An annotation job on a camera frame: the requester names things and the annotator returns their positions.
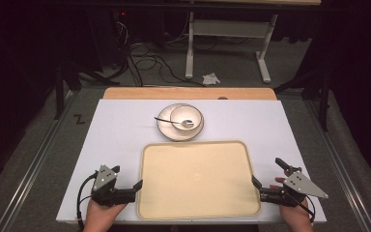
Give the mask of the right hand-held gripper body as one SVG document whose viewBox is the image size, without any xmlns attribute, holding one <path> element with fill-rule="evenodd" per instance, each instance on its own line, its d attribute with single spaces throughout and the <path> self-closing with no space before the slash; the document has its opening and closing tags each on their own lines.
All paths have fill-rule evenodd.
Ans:
<svg viewBox="0 0 371 232">
<path fill-rule="evenodd" d="M 268 188 L 259 186 L 261 202 L 297 207 L 307 196 L 328 199 L 328 194 L 300 171 L 296 171 L 288 177 L 276 177 L 275 180 L 279 186 Z"/>
</svg>

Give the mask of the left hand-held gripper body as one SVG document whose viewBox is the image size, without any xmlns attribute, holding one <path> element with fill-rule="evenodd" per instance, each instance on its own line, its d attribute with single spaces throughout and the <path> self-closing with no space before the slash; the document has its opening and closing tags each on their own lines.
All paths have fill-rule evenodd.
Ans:
<svg viewBox="0 0 371 232">
<path fill-rule="evenodd" d="M 102 164 L 91 190 L 91 198 L 101 206 L 128 204 L 135 201 L 136 193 L 132 188 L 117 189 L 115 184 L 118 173 Z"/>
</svg>

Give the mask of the beige plastic tray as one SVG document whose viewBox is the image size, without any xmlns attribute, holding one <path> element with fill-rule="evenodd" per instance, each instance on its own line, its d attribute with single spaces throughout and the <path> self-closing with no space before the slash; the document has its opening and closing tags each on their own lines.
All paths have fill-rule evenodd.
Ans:
<svg viewBox="0 0 371 232">
<path fill-rule="evenodd" d="M 143 150 L 138 215 L 145 220 L 250 217 L 262 210 L 244 143 L 155 143 Z"/>
</svg>

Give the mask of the white plate with dark rim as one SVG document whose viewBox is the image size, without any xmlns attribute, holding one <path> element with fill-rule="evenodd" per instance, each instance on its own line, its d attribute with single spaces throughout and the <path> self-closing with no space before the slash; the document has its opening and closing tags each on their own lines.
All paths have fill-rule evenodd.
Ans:
<svg viewBox="0 0 371 232">
<path fill-rule="evenodd" d="M 186 103 L 174 103 L 171 105 L 166 106 L 163 108 L 159 114 L 158 118 L 169 120 L 169 115 L 172 112 L 172 110 L 180 105 L 183 105 Z M 197 130 L 177 130 L 173 124 L 161 122 L 157 120 L 157 128 L 158 130 L 167 138 L 174 140 L 174 141 L 186 141 L 189 139 L 192 139 L 193 137 L 197 136 L 200 131 L 204 128 L 204 116 L 203 116 L 203 123 Z"/>
</svg>

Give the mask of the metal spoon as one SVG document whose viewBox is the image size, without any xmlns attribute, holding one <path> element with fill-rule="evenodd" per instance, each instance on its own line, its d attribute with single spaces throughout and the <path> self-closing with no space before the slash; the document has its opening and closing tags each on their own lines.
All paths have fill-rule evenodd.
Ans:
<svg viewBox="0 0 371 232">
<path fill-rule="evenodd" d="M 178 124 L 178 125 L 182 125 L 182 126 L 187 127 L 187 128 L 191 128 L 191 127 L 194 126 L 194 123 L 191 120 L 183 120 L 182 122 L 175 122 L 175 121 L 171 121 L 171 120 L 161 119 L 161 118 L 158 118 L 158 117 L 154 117 L 154 118 L 158 121 L 161 121 L 161 122 L 166 122 L 166 123 L 171 123 L 171 124 Z"/>
</svg>

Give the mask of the white bowl with dark rim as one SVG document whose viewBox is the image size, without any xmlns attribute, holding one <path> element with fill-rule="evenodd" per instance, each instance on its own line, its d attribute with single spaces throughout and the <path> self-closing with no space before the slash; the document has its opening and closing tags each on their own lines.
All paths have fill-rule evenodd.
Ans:
<svg viewBox="0 0 371 232">
<path fill-rule="evenodd" d="M 172 110 L 169 120 L 177 130 L 196 131 L 203 123 L 203 115 L 196 107 L 183 104 Z"/>
</svg>

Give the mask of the person's right hand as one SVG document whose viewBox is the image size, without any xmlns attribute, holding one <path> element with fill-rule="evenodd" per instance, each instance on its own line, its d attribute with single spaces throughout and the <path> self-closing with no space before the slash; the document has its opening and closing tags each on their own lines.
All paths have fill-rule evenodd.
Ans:
<svg viewBox="0 0 371 232">
<path fill-rule="evenodd" d="M 279 212 L 290 229 L 290 232 L 314 232 L 307 212 L 308 202 L 304 199 L 300 206 L 287 207 L 280 205 Z"/>
</svg>

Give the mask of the person's left hand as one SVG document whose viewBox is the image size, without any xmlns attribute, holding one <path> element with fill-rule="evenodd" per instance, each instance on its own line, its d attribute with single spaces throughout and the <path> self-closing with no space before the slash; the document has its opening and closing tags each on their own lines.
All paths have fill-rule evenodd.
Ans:
<svg viewBox="0 0 371 232">
<path fill-rule="evenodd" d="M 90 200 L 87 207 L 83 232 L 107 232 L 116 217 L 125 209 L 126 204 L 105 207 Z"/>
</svg>

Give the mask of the white board table cover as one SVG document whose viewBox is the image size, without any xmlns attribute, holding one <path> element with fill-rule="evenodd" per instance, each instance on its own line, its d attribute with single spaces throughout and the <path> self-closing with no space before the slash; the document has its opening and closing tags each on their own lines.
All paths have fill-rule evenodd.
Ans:
<svg viewBox="0 0 371 232">
<path fill-rule="evenodd" d="M 117 188 L 129 189 L 141 179 L 143 150 L 155 143 L 173 142 L 157 128 L 156 117 L 171 100 L 101 100 L 85 138 L 57 218 L 75 222 L 85 217 L 86 208 L 76 204 L 77 196 L 91 194 L 85 180 L 98 174 L 102 164 L 120 166 Z M 248 151 L 253 175 L 268 186 L 283 170 L 276 158 L 295 167 L 304 162 L 280 101 L 193 100 L 191 105 L 204 116 L 204 128 L 187 142 L 240 141 Z M 261 212 L 250 217 L 207 217 L 192 219 L 145 220 L 138 215 L 137 201 L 118 216 L 120 224 L 236 224 L 278 223 L 276 205 L 263 203 Z"/>
</svg>

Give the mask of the black metal stand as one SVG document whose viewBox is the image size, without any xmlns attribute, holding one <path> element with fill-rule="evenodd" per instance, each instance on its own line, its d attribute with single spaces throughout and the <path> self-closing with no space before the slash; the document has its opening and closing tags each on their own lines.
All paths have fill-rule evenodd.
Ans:
<svg viewBox="0 0 371 232">
<path fill-rule="evenodd" d="M 56 91 L 56 116 L 55 119 L 58 120 L 64 111 L 65 107 L 65 93 L 64 84 L 67 84 L 69 89 L 72 91 L 80 91 L 82 84 L 79 80 L 78 75 L 80 73 L 87 74 L 89 77 L 94 78 L 96 81 L 105 84 L 107 86 L 119 86 L 119 82 L 112 81 L 100 74 L 91 71 L 79 64 L 72 61 L 62 62 L 58 64 L 56 69 L 56 79 L 55 79 L 55 91 Z"/>
<path fill-rule="evenodd" d="M 301 96 L 304 100 L 310 101 L 317 98 L 319 100 L 318 122 L 324 131 L 328 130 L 327 114 L 328 114 L 328 92 L 330 83 L 331 68 L 321 66 L 312 71 L 297 75 L 292 80 L 289 80 L 275 88 L 273 91 L 276 94 L 283 91 L 302 86 Z"/>
</svg>

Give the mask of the wooden table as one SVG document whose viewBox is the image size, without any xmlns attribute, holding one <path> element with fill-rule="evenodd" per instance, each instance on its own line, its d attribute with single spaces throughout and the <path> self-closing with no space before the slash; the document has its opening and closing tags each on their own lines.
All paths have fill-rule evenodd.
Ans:
<svg viewBox="0 0 371 232">
<path fill-rule="evenodd" d="M 266 100 L 276 101 L 271 88 L 110 87 L 106 100 Z"/>
</svg>

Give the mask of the crumpled white paper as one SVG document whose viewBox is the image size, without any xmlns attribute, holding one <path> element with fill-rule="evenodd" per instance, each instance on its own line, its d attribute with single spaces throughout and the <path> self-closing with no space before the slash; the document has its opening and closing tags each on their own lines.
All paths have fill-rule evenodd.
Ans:
<svg viewBox="0 0 371 232">
<path fill-rule="evenodd" d="M 203 76 L 203 83 L 205 85 L 216 85 L 219 82 L 220 82 L 220 80 L 218 79 L 218 77 L 215 75 L 214 72 L 209 73 L 209 74 L 205 74 Z"/>
</svg>

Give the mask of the dark equipment case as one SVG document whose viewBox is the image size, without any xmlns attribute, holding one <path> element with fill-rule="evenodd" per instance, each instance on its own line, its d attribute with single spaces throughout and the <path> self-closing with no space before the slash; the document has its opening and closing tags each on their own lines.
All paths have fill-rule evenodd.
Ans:
<svg viewBox="0 0 371 232">
<path fill-rule="evenodd" d="M 88 10 L 95 51 L 99 61 L 97 71 L 105 72 L 121 68 L 128 56 L 128 30 L 116 21 L 111 10 Z"/>
</svg>

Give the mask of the metal floor rail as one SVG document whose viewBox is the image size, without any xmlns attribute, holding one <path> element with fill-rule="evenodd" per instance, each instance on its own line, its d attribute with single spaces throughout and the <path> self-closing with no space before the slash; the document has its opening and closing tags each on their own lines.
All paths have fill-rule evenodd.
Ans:
<svg viewBox="0 0 371 232">
<path fill-rule="evenodd" d="M 46 133 L 43 142 L 41 143 L 38 152 L 34 155 L 31 164 L 29 165 L 25 175 L 23 176 L 20 184 L 16 188 L 13 197 L 9 205 L 7 206 L 4 214 L 0 218 L 0 232 L 9 232 L 14 220 L 16 219 L 18 212 L 20 211 L 26 197 L 28 196 L 32 186 L 34 185 L 43 164 L 48 156 L 48 150 L 51 146 L 52 141 L 55 138 L 59 128 L 61 127 L 66 112 L 71 108 L 73 102 L 76 99 L 78 93 L 76 91 L 68 91 L 66 96 L 63 98 L 64 106 L 62 110 L 59 110 L 56 114 L 53 123 L 50 125 L 48 132 Z"/>
<path fill-rule="evenodd" d="M 351 207 L 354 216 L 357 219 L 357 223 L 362 230 L 362 232 L 371 232 L 371 217 L 365 208 L 365 204 L 356 189 L 342 159 L 339 156 L 328 132 L 323 129 L 319 121 L 319 114 L 317 112 L 317 107 L 312 101 L 305 101 L 305 107 L 309 111 L 311 118 L 322 136 L 323 141 L 328 148 L 328 156 L 335 172 L 335 175 L 340 183 L 340 186 L 344 192 L 347 199 L 347 203 Z"/>
</svg>

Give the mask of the white metal desk frame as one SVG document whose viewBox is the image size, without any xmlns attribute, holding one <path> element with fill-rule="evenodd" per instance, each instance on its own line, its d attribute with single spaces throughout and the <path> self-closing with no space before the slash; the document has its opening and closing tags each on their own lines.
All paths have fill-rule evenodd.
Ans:
<svg viewBox="0 0 371 232">
<path fill-rule="evenodd" d="M 186 0 L 192 5 L 197 3 L 207 4 L 242 4 L 248 7 L 314 7 L 320 6 L 321 0 Z M 271 77 L 265 61 L 265 55 L 269 47 L 271 36 L 278 19 L 278 13 L 271 14 L 268 21 L 247 21 L 233 19 L 195 19 L 194 12 L 188 13 L 188 45 L 185 61 L 185 79 L 193 78 L 194 66 L 194 37 L 213 36 L 231 38 L 262 39 L 260 50 L 255 52 L 255 58 L 259 67 L 262 81 L 271 83 Z"/>
</svg>

